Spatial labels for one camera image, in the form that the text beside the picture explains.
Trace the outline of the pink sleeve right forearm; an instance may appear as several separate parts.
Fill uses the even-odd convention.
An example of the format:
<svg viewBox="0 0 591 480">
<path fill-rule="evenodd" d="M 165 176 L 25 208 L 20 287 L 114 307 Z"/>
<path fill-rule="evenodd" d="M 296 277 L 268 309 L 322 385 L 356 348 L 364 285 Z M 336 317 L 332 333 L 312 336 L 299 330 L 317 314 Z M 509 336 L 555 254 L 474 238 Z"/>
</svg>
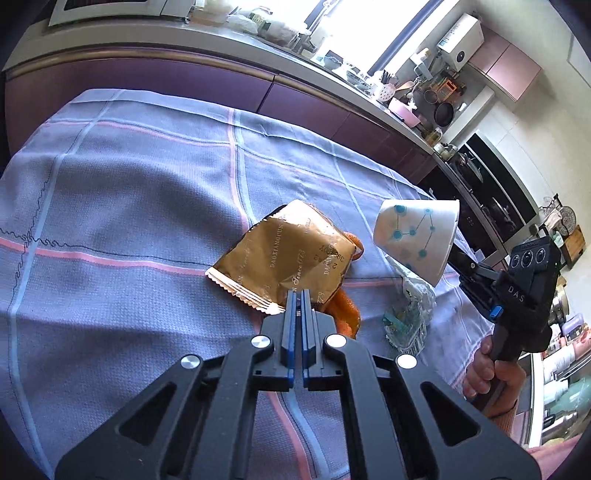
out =
<svg viewBox="0 0 591 480">
<path fill-rule="evenodd" d="M 530 411 L 528 409 L 523 410 L 520 407 L 520 402 L 516 401 L 509 411 L 494 415 L 490 417 L 490 420 L 512 440 L 522 444 L 523 437 L 527 433 Z"/>
</svg>

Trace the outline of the right hand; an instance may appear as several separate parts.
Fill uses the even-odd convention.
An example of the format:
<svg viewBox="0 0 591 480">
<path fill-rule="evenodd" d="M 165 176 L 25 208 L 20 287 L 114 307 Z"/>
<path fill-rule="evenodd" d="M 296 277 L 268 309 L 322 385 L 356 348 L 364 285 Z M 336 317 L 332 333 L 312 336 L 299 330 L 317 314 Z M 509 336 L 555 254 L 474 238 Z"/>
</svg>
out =
<svg viewBox="0 0 591 480">
<path fill-rule="evenodd" d="M 504 384 L 497 400 L 486 413 L 488 418 L 498 417 L 512 410 L 517 405 L 526 380 L 525 371 L 517 363 L 493 360 L 492 349 L 493 337 L 489 335 L 475 353 L 462 383 L 463 394 L 468 400 L 473 400 L 478 394 L 489 393 L 494 380 Z"/>
</svg>

